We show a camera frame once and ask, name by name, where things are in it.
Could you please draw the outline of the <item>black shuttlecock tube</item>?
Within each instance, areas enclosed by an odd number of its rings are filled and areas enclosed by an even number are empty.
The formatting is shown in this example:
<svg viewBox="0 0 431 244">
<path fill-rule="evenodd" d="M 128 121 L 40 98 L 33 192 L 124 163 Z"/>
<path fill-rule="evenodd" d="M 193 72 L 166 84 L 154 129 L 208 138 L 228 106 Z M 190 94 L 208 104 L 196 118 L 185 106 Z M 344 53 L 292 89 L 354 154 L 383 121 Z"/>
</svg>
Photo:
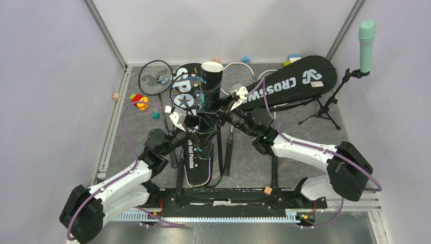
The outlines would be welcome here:
<svg viewBox="0 0 431 244">
<path fill-rule="evenodd" d="M 223 65 L 209 61 L 201 65 L 201 92 L 199 105 L 198 131 L 203 133 L 203 140 L 197 147 L 198 157 L 208 159 L 213 153 L 213 137 L 218 133 L 213 112 L 219 109 Z"/>
</svg>

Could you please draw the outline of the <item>black crossway racket bag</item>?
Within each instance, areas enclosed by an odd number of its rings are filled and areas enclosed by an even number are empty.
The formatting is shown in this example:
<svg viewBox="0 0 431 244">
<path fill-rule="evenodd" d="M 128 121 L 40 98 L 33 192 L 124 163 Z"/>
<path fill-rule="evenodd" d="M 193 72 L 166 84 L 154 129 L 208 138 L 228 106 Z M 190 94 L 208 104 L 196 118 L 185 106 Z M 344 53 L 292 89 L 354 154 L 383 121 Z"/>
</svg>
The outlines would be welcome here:
<svg viewBox="0 0 431 244">
<path fill-rule="evenodd" d="M 270 108 L 317 98 L 334 88 L 337 71 L 326 58 L 312 55 L 276 70 L 264 79 L 264 87 L 256 88 L 259 83 L 256 78 L 253 84 L 246 86 L 250 94 L 238 109 L 251 111 L 264 107 L 264 91 Z M 220 98 L 219 108 L 227 107 L 231 101 L 233 101 L 231 95 Z"/>
</svg>

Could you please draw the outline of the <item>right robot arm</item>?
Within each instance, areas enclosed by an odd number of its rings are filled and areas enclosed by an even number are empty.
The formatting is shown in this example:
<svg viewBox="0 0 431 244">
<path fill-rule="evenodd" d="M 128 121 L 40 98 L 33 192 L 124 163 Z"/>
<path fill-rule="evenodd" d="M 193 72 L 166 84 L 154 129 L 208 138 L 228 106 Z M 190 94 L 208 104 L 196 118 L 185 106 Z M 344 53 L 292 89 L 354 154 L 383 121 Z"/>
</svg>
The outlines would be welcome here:
<svg viewBox="0 0 431 244">
<path fill-rule="evenodd" d="M 307 207 L 314 200 L 329 196 L 357 202 L 367 190 L 373 168 L 352 143 L 328 145 L 292 137 L 275 128 L 264 108 L 243 112 L 222 107 L 219 114 L 220 122 L 230 123 L 253 138 L 252 145 L 259 153 L 293 159 L 324 172 L 318 177 L 307 177 L 297 185 L 298 190 L 293 194 L 297 206 Z"/>
</svg>

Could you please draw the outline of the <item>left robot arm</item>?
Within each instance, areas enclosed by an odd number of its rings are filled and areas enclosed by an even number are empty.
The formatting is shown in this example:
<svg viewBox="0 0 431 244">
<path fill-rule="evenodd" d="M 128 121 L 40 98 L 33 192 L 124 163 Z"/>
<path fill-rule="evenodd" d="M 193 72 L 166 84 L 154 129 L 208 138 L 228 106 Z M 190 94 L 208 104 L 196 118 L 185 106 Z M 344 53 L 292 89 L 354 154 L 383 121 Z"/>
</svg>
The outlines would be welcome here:
<svg viewBox="0 0 431 244">
<path fill-rule="evenodd" d="M 165 169 L 168 164 L 165 156 L 191 139 L 191 132 L 198 124 L 195 115 L 173 112 L 170 119 L 174 131 L 167 134 L 161 129 L 152 130 L 144 151 L 130 166 L 96 185 L 78 185 L 71 191 L 59 216 L 68 240 L 88 243 L 119 214 L 144 204 L 147 207 L 158 204 L 159 192 L 146 188 L 145 183 Z"/>
</svg>

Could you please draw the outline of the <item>teal cube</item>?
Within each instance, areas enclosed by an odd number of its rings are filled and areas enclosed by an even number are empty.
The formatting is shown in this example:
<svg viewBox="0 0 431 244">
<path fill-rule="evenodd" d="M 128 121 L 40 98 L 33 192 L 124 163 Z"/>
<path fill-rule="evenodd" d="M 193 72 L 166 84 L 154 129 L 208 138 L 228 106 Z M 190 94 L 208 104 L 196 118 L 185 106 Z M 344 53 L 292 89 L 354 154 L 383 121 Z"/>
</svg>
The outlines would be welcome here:
<svg viewBox="0 0 431 244">
<path fill-rule="evenodd" d="M 153 119 L 159 119 L 159 118 L 160 118 L 160 114 L 159 114 L 158 112 L 154 112 L 154 113 L 152 114 L 152 118 L 153 118 Z"/>
</svg>

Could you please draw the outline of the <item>black sport racket bag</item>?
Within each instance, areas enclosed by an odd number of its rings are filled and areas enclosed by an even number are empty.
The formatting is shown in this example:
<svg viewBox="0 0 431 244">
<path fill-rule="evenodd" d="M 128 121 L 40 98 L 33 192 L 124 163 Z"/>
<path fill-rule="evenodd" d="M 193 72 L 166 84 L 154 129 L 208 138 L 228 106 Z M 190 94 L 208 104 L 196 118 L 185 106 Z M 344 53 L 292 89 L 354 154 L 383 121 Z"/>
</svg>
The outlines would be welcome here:
<svg viewBox="0 0 431 244">
<path fill-rule="evenodd" d="M 201 63 L 191 62 L 178 66 L 173 72 L 173 79 L 183 73 L 196 73 L 200 76 Z M 196 115 L 197 110 L 185 110 L 187 115 Z M 192 141 L 187 141 L 183 148 L 184 169 L 189 186 L 196 188 L 208 185 L 212 174 L 212 158 L 201 159 L 196 155 L 197 147 Z"/>
</svg>

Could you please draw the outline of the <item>black white shaft racket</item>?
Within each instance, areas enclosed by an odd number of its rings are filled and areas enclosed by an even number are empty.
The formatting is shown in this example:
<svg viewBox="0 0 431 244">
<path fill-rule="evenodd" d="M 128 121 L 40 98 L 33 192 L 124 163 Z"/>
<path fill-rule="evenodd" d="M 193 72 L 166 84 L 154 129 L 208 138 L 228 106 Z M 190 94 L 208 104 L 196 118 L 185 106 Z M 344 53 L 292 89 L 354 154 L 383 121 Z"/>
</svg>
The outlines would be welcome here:
<svg viewBox="0 0 431 244">
<path fill-rule="evenodd" d="M 270 70 L 264 71 L 258 77 L 258 80 L 265 78 L 266 76 L 274 73 L 275 71 L 276 71 L 275 69 L 270 69 Z M 270 183 L 271 188 L 278 187 L 278 165 L 279 165 L 278 158 L 276 156 L 271 156 L 271 183 Z"/>
</svg>

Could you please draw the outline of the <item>red yellow toy blocks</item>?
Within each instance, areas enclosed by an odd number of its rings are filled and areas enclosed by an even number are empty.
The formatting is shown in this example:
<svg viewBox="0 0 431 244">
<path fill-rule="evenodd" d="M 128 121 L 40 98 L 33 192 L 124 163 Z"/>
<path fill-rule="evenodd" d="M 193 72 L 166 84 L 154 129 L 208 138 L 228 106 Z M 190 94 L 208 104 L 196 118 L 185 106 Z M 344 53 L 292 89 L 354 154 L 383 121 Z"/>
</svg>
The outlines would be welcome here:
<svg viewBox="0 0 431 244">
<path fill-rule="evenodd" d="M 148 97 L 143 96 L 142 94 L 131 94 L 130 95 L 131 102 L 134 103 L 134 106 L 139 110 L 145 110 L 148 107 L 149 99 Z"/>
</svg>

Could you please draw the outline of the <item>small wooden cube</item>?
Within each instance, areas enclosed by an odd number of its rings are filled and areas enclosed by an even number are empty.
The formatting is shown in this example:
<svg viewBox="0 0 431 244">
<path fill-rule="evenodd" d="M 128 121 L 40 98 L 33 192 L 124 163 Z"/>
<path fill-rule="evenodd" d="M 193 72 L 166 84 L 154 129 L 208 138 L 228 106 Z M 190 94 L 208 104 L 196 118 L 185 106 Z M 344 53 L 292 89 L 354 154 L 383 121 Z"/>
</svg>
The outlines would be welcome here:
<svg viewBox="0 0 431 244">
<path fill-rule="evenodd" d="M 269 187 L 269 186 L 266 186 L 265 188 L 264 188 L 264 194 L 265 195 L 271 195 L 271 193 L 272 193 L 272 188 L 271 187 Z"/>
</svg>

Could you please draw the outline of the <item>green blue blocks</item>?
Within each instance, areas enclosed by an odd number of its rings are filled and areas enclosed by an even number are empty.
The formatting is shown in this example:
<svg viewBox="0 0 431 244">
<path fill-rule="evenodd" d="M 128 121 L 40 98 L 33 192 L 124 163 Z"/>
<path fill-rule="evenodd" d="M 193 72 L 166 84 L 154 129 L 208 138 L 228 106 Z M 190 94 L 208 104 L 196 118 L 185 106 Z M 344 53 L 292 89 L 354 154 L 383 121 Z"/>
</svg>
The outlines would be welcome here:
<svg viewBox="0 0 431 244">
<path fill-rule="evenodd" d="M 287 66 L 287 65 L 289 65 L 289 64 L 291 64 L 297 60 L 300 60 L 300 59 L 302 59 L 300 54 L 291 54 L 287 57 L 287 60 L 282 63 L 282 67 L 285 67 L 285 66 Z"/>
</svg>

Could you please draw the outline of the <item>black microphone tripod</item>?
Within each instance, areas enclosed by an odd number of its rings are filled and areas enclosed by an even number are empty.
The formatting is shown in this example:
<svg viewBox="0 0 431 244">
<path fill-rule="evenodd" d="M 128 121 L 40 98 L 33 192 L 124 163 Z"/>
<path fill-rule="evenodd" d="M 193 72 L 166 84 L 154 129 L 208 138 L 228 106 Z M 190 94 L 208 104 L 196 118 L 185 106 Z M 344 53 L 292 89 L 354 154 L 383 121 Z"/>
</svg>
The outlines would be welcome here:
<svg viewBox="0 0 431 244">
<path fill-rule="evenodd" d="M 360 78 L 362 78 L 364 76 L 368 76 L 369 74 L 370 74 L 370 71 L 368 71 L 368 72 L 362 72 L 360 69 L 357 69 L 357 70 L 354 70 L 354 71 L 351 72 L 350 69 L 347 68 L 346 71 L 345 71 L 345 75 L 342 78 L 341 84 L 337 87 L 337 89 L 333 92 L 333 94 L 327 99 L 326 103 L 323 105 L 320 102 L 319 99 L 316 99 L 317 102 L 318 102 L 318 104 L 319 104 L 319 110 L 316 113 L 314 113 L 314 114 L 310 115 L 309 117 L 307 117 L 306 119 L 299 121 L 298 124 L 301 125 L 306 120 L 308 120 L 308 119 L 310 119 L 312 117 L 316 117 L 316 118 L 322 118 L 322 119 L 326 119 L 326 120 L 331 121 L 334 124 L 335 128 L 337 130 L 340 130 L 341 127 L 334 121 L 334 119 L 329 114 L 329 111 L 330 111 L 329 106 L 331 104 L 335 104 L 336 105 L 338 103 L 338 99 L 335 96 L 341 90 L 341 88 L 343 87 L 343 85 L 350 80 L 350 78 L 354 77 L 354 78 L 360 79 Z"/>
</svg>

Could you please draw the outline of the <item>green microphone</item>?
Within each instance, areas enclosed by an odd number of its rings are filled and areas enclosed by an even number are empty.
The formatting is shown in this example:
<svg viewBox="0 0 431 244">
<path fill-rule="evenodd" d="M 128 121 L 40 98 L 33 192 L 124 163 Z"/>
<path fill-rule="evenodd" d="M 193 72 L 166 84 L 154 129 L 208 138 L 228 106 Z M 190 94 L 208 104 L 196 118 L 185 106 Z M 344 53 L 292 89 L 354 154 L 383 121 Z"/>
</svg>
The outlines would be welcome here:
<svg viewBox="0 0 431 244">
<path fill-rule="evenodd" d="M 360 72 L 369 73 L 373 58 L 373 42 L 376 35 L 376 24 L 373 20 L 363 21 L 358 30 L 358 40 L 360 45 Z"/>
</svg>

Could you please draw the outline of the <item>white frame racket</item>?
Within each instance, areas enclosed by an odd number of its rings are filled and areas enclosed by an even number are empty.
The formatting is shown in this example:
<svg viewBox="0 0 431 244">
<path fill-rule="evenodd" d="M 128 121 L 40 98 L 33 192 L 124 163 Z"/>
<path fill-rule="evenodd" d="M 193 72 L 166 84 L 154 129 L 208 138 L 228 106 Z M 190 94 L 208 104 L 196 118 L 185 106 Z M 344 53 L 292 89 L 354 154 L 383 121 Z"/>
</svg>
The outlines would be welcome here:
<svg viewBox="0 0 431 244">
<path fill-rule="evenodd" d="M 255 82 L 255 75 L 251 67 L 244 63 L 230 63 L 223 69 L 221 92 L 229 95 L 229 91 L 236 84 L 243 86 L 251 85 Z"/>
</svg>

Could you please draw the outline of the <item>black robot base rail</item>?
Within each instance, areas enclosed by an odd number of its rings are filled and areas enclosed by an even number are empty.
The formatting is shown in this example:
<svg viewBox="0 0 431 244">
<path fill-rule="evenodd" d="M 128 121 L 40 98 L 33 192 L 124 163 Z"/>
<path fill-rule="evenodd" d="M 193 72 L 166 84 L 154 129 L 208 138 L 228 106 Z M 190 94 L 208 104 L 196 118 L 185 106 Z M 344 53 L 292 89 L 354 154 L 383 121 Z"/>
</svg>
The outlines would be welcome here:
<svg viewBox="0 0 431 244">
<path fill-rule="evenodd" d="M 269 218 L 284 217 L 285 211 L 321 210 L 328 207 L 325 197 L 308 200 L 290 188 L 165 188 L 154 191 L 144 204 L 160 208 L 165 217 L 186 218 Z"/>
</svg>

